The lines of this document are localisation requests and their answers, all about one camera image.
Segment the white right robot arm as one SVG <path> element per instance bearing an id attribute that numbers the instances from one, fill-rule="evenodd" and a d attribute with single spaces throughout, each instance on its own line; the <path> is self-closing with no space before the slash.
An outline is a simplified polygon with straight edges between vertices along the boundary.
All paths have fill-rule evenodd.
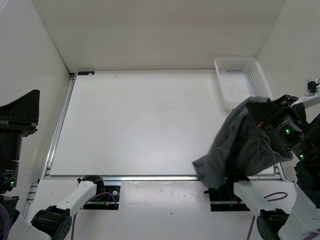
<path id="1" fill-rule="evenodd" d="M 311 122 L 305 117 L 306 109 L 319 103 L 315 94 L 246 105 L 257 128 L 275 130 L 298 158 L 296 182 L 261 191 L 248 180 L 238 180 L 224 188 L 227 198 L 240 198 L 252 212 L 252 225 L 263 240 L 320 238 L 320 117 Z"/>

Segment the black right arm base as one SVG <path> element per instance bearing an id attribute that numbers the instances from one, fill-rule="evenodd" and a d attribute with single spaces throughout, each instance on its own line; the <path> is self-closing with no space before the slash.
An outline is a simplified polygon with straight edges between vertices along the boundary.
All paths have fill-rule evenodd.
<path id="1" fill-rule="evenodd" d="M 209 197 L 212 212 L 247 212 L 249 208 L 236 195 L 227 191 L 225 186 L 219 189 L 208 188 L 203 192 Z"/>

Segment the grey shorts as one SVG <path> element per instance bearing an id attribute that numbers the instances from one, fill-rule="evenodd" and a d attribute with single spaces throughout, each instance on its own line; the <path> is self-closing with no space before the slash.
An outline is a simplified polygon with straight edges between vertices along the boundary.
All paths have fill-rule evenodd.
<path id="1" fill-rule="evenodd" d="M 218 189 L 228 176 L 254 176 L 280 162 L 293 159 L 291 150 L 274 130 L 262 130 L 247 103 L 266 103 L 267 97 L 248 97 L 227 116 L 210 150 L 192 164 L 197 178 Z"/>

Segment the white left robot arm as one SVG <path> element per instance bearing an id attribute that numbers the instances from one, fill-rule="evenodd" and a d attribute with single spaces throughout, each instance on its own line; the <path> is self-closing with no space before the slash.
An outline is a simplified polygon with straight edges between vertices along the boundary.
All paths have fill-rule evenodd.
<path id="1" fill-rule="evenodd" d="M 56 205 L 25 220 L 16 206 L 18 196 L 6 193 L 17 186 L 22 139 L 37 131 L 40 91 L 34 89 L 0 108 L 0 238 L 2 240 L 63 240 L 87 201 L 105 194 L 98 175 L 79 178 L 78 186 Z"/>

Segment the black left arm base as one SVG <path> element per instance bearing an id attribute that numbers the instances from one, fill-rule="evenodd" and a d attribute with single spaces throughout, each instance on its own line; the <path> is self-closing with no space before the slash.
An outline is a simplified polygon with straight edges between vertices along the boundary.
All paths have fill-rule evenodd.
<path id="1" fill-rule="evenodd" d="M 104 189 L 100 191 L 101 195 L 96 196 L 87 202 L 82 209 L 84 210 L 118 210 L 121 194 L 121 183 L 108 182 L 104 183 Z"/>

